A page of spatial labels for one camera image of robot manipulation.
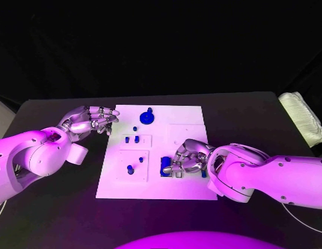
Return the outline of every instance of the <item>robotic hand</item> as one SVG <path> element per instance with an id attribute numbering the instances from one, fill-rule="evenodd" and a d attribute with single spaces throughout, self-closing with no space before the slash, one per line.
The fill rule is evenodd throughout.
<path id="1" fill-rule="evenodd" d="M 187 139 L 164 173 L 207 170 L 209 189 L 246 203 L 255 189 L 281 203 L 322 209 L 322 158 L 275 156 L 242 144 L 219 148 Z"/>
<path id="2" fill-rule="evenodd" d="M 118 114 L 104 107 L 81 106 L 65 115 L 56 127 L 0 139 L 0 203 L 54 174 L 65 161 L 82 163 L 88 149 L 74 142 L 92 130 L 111 135 L 108 124 L 118 122 Z"/>

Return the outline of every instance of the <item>blue object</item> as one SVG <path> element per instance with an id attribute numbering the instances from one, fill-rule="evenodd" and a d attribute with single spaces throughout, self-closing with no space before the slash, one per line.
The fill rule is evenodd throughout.
<path id="1" fill-rule="evenodd" d="M 144 112 L 140 116 L 140 121 L 143 124 L 148 125 L 153 123 L 156 117 L 153 115 L 153 108 L 150 107 L 147 112 Z"/>
<path id="2" fill-rule="evenodd" d="M 163 157 L 163 158 L 161 158 L 161 171 L 160 171 L 161 176 L 171 176 L 170 173 L 164 173 L 164 172 L 163 172 L 163 169 L 164 169 L 167 166 L 170 166 L 170 162 L 171 162 L 171 158 L 170 158 L 170 157 Z"/>
<path id="3" fill-rule="evenodd" d="M 127 171 L 128 171 L 130 175 L 134 174 L 136 170 L 134 170 L 131 165 L 127 166 Z"/>

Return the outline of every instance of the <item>white board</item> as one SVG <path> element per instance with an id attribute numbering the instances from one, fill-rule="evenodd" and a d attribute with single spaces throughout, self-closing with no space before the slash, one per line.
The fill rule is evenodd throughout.
<path id="1" fill-rule="evenodd" d="M 140 115 L 150 107 L 156 121 L 144 125 Z M 182 178 L 160 176 L 161 157 L 173 158 L 184 140 L 197 139 L 207 143 L 202 107 L 117 105 L 117 110 L 120 122 L 112 124 L 97 198 L 217 200 L 216 193 L 207 188 L 210 178 L 202 178 L 200 172 L 183 173 Z M 147 164 L 138 161 L 146 154 Z M 128 175 L 131 164 L 136 173 Z"/>

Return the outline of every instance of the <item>dark gray table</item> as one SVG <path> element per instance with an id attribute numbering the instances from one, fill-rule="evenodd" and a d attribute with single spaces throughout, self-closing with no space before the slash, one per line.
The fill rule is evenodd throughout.
<path id="1" fill-rule="evenodd" d="M 55 126 L 81 105 L 114 108 L 117 104 L 200 105 L 212 145 L 243 143 L 271 156 L 312 156 L 271 92 L 31 100 L 6 136 Z M 107 142 L 105 134 L 92 133 L 79 142 L 89 149 L 84 164 L 66 162 L 8 201 L 0 216 L 0 248 L 114 248 L 156 234 L 197 230 L 241 234 L 288 248 L 322 247 L 322 234 L 307 228 L 261 191 L 249 203 L 226 197 L 219 201 L 97 199 Z M 322 230 L 322 210 L 289 209 Z"/>

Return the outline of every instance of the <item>blue knob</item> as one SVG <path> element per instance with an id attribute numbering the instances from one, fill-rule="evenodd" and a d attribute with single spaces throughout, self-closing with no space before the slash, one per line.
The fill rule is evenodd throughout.
<path id="1" fill-rule="evenodd" d="M 147 112 L 144 112 L 140 116 L 140 121 L 143 124 L 148 125 L 153 123 L 156 116 L 153 115 L 153 108 L 150 107 Z"/>
<path id="2" fill-rule="evenodd" d="M 128 171 L 130 175 L 134 174 L 136 170 L 134 170 L 131 165 L 127 166 L 127 171 Z"/>

